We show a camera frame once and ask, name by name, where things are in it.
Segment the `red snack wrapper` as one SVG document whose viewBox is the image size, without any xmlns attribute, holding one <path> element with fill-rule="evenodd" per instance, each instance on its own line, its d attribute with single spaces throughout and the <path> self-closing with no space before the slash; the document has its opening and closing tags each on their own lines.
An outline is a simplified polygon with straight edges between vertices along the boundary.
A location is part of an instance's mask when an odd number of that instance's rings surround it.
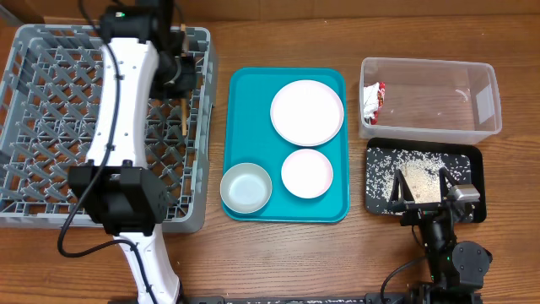
<svg viewBox="0 0 540 304">
<path fill-rule="evenodd" d="M 379 111 L 383 107 L 386 93 L 386 84 L 376 82 L 363 88 L 363 118 L 369 125 L 378 123 Z"/>
</svg>

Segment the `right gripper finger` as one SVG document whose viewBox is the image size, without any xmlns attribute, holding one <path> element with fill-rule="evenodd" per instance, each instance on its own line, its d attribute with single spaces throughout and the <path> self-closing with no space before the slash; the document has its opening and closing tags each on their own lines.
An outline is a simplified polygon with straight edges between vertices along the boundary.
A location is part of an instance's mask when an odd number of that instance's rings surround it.
<svg viewBox="0 0 540 304">
<path fill-rule="evenodd" d="M 413 204 L 414 197 L 408 187 L 404 175 L 400 169 L 396 169 L 393 176 L 390 205 Z"/>
<path fill-rule="evenodd" d="M 451 192 L 451 189 L 454 186 L 459 185 L 460 182 L 458 182 L 445 167 L 439 169 L 439 179 L 441 200 L 456 201 L 455 194 Z"/>
</svg>

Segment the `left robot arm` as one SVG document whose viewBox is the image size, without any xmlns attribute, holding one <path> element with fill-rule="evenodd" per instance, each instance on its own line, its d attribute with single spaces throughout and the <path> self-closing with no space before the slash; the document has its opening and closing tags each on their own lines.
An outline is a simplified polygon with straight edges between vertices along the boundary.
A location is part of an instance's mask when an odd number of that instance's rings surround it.
<svg viewBox="0 0 540 304">
<path fill-rule="evenodd" d="M 138 303 L 184 303 L 181 279 L 165 247 L 166 185 L 148 168 L 145 125 L 149 101 L 185 100 L 197 86 L 184 30 L 174 31 L 173 1 L 115 1 L 93 27 L 102 41 L 103 84 L 94 135 L 68 186 L 110 241 L 77 252 L 81 258 L 117 245 L 138 288 Z"/>
</svg>

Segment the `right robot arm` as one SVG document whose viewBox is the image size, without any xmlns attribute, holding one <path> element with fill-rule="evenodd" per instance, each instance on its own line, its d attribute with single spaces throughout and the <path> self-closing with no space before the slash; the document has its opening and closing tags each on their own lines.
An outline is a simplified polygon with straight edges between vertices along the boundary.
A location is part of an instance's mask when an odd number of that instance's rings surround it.
<svg viewBox="0 0 540 304">
<path fill-rule="evenodd" d="M 458 182 L 442 167 L 439 170 L 440 201 L 417 204 L 401 171 L 394 173 L 388 208 L 402 215 L 402 226 L 417 226 L 424 255 L 389 274 L 380 289 L 383 303 L 481 304 L 484 276 L 493 261 L 491 252 L 476 242 L 459 242 L 455 223 L 473 215 L 480 193 L 472 184 Z M 428 264 L 430 282 L 419 282 L 392 300 L 385 295 L 391 278 L 422 261 Z"/>
</svg>

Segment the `wooden chopstick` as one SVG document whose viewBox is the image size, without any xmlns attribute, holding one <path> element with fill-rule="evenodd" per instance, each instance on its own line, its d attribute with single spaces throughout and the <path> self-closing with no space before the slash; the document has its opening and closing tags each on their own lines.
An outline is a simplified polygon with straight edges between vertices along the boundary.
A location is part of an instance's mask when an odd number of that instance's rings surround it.
<svg viewBox="0 0 540 304">
<path fill-rule="evenodd" d="M 186 25 L 181 24 L 181 33 L 183 34 L 183 40 L 181 43 L 181 58 L 187 56 L 187 51 L 189 50 L 189 40 L 186 33 Z M 181 97 L 181 132 L 182 136 L 186 137 L 188 135 L 187 130 L 187 96 L 188 94 L 184 92 Z"/>
</svg>

